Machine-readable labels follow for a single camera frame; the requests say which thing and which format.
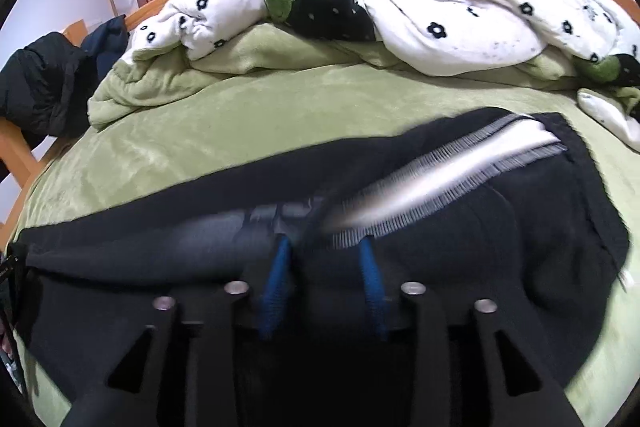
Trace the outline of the black pants with white stripe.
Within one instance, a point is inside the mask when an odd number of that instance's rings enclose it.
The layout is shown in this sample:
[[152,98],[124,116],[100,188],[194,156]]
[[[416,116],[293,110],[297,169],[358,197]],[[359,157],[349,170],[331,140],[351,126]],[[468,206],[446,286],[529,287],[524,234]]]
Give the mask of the black pants with white stripe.
[[214,291],[258,294],[276,237],[291,241],[291,292],[314,324],[369,326],[358,244],[372,237],[386,292],[415,281],[444,315],[451,365],[473,376],[474,303],[489,299],[567,384],[596,343],[629,251],[623,219],[582,137],[557,113],[497,107],[390,138],[304,147],[201,176],[58,225],[21,231],[17,330],[76,398],[134,342],[153,297],[195,321]]

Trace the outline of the navy blue garment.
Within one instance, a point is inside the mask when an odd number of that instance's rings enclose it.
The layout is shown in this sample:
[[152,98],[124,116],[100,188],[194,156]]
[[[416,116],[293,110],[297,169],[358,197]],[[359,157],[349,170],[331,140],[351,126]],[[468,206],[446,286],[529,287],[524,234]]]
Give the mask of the navy blue garment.
[[96,62],[96,71],[103,79],[128,48],[129,31],[125,17],[119,15],[101,24],[80,45]]

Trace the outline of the wooden bed frame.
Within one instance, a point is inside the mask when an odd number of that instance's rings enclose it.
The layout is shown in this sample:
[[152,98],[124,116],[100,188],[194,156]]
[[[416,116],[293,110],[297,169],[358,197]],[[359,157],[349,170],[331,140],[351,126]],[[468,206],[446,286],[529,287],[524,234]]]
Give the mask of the wooden bed frame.
[[[167,1],[168,0],[152,0],[140,6],[137,11],[127,15],[125,17],[125,24],[128,30],[133,31],[142,20],[160,12],[160,9]],[[639,23],[639,5],[636,0],[614,1],[625,10],[636,24]],[[6,120],[6,118],[1,118],[1,160],[12,176],[14,176],[18,186],[21,187],[21,192],[16,196],[8,217],[1,223],[2,251],[6,250],[6,244],[9,243],[11,236],[16,230],[18,218],[21,216],[24,202],[32,184],[35,183],[44,168],[49,166],[50,162],[58,156],[58,154],[62,154],[70,144],[72,144],[71,139],[55,139],[49,150],[47,150],[40,159],[35,158],[32,149],[24,139],[22,130],[15,126],[15,124],[12,124],[11,121]]]

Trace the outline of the black jacket on bed frame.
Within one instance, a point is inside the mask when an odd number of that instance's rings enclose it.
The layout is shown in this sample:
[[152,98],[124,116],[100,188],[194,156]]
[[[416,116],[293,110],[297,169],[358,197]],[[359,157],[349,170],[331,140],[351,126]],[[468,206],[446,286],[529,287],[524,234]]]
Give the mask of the black jacket on bed frame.
[[47,136],[76,139],[89,128],[87,102],[98,83],[94,58],[52,31],[2,67],[1,116],[30,146]]

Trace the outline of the white flower-print quilt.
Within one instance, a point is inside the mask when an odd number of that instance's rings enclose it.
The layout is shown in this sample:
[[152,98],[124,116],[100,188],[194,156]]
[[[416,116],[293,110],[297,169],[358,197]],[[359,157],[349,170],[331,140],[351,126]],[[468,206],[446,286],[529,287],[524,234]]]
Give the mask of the white flower-print quilt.
[[613,0],[169,0],[132,35],[138,53],[191,60],[261,20],[322,40],[380,42],[425,75],[509,67],[558,52],[579,107],[639,144],[639,27]]

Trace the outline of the green plush bed blanket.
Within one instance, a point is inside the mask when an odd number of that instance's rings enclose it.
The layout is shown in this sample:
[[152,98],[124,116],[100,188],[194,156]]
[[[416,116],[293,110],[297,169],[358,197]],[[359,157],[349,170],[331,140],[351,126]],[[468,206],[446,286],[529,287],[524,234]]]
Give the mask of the green plush bed blanket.
[[[514,68],[428,78],[376,46],[332,50],[262,25],[196,64],[179,51],[114,80],[185,87],[88,131],[38,176],[9,243],[14,267],[2,306],[13,325],[17,375],[1,381],[6,426],[632,426],[639,408],[639,157],[559,91],[529,87]],[[473,376],[451,365],[444,315],[415,281],[395,296],[397,322],[312,323],[295,289],[271,337],[257,328],[258,294],[244,280],[214,291],[195,321],[173,295],[153,297],[134,342],[76,398],[64,395],[17,330],[12,291],[26,265],[21,231],[128,204],[201,176],[300,148],[390,138],[445,117],[497,107],[561,115],[588,147],[629,234],[629,251],[585,363],[559,383],[496,303],[474,303],[480,340]]]

